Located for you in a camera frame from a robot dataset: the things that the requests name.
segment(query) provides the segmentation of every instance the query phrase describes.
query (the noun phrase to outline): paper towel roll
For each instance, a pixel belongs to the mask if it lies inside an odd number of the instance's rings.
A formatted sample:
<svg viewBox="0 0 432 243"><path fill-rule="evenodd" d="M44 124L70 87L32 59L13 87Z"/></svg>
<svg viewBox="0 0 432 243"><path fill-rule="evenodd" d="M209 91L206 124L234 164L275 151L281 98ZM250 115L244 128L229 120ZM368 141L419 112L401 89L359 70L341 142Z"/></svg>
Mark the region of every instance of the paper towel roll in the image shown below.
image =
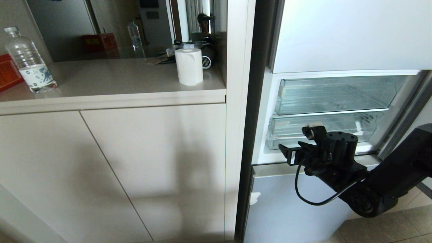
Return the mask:
<svg viewBox="0 0 432 243"><path fill-rule="evenodd" d="M203 81L201 49L175 50L178 80L184 85L196 85Z"/></svg>

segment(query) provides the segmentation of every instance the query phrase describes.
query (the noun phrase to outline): countertop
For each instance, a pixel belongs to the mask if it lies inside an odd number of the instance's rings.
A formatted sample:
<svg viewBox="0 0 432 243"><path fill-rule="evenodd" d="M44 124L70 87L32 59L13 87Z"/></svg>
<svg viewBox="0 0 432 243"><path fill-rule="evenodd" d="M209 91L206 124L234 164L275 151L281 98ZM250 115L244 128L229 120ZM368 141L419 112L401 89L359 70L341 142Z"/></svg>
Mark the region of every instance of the countertop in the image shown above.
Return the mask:
<svg viewBox="0 0 432 243"><path fill-rule="evenodd" d="M69 61L48 68L55 90L34 94L18 84L0 93L0 114L225 101L217 65L203 70L204 81L196 86L178 81L176 64L150 65L144 58Z"/></svg>

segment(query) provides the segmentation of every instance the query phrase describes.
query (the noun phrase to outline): mirror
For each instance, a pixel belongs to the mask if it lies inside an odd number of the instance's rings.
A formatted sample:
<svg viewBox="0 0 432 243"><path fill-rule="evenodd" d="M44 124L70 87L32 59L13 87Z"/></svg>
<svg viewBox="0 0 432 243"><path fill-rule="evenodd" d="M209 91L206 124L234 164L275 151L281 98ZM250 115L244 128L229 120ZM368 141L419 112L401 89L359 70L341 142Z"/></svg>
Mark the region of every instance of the mirror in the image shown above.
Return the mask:
<svg viewBox="0 0 432 243"><path fill-rule="evenodd" d="M213 0L27 3L54 62L158 57L174 40L211 40L214 32Z"/></svg>

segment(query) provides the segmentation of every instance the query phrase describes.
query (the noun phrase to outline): plastic water bottle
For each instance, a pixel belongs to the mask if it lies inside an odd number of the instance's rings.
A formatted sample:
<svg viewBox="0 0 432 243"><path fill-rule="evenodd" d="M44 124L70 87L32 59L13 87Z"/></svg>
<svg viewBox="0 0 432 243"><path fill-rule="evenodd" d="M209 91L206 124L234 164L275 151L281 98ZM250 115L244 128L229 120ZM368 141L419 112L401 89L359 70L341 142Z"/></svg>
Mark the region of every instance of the plastic water bottle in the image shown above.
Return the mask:
<svg viewBox="0 0 432 243"><path fill-rule="evenodd" d="M130 20L129 24L127 25L127 30L129 31L133 48L142 47L143 44L141 43L140 31L138 26L134 24L133 20Z"/></svg>
<svg viewBox="0 0 432 243"><path fill-rule="evenodd" d="M55 89L57 83L33 41L21 36L17 27L4 28L4 31L9 37L5 48L30 90L41 93Z"/></svg>

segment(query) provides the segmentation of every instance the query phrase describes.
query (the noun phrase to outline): black cable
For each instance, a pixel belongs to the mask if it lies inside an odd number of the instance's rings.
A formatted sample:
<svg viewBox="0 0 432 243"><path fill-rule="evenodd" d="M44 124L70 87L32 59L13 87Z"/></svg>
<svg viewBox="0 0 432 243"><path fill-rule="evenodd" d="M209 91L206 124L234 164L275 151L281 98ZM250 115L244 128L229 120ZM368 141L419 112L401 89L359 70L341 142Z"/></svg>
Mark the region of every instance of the black cable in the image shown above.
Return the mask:
<svg viewBox="0 0 432 243"><path fill-rule="evenodd" d="M300 193L299 193L299 189L298 189L298 186L297 186L297 182L298 182L298 180L299 180L300 168L301 168L303 162L305 161L305 159L306 159L306 157L305 157L302 161L300 161L299 166L298 166L298 168L297 168L297 173L295 174L294 187L295 187L295 192L297 193L297 196L298 196L301 200L303 200L304 202L306 202L306 203L308 203L308 204L310 204L310 205L314 205L314 206L321 206L321 205L327 204L327 203L333 201L333 200L334 200L335 198L337 198L338 196L340 196L342 193L344 193L344 192L345 192L346 190L348 190L350 187L352 187L353 185L355 185L357 182L359 182L359 181L361 181L361 180L364 179L364 178L360 178L360 179L358 179L358 180L356 180L356 181L350 183L350 184L347 185L347 186L346 186L342 191L340 191L340 192L334 194L333 196L329 197L328 199L326 199L326 200L324 200L324 201L322 201L322 202L311 202L311 201L308 201L308 200L304 199L304 198L300 195Z"/></svg>

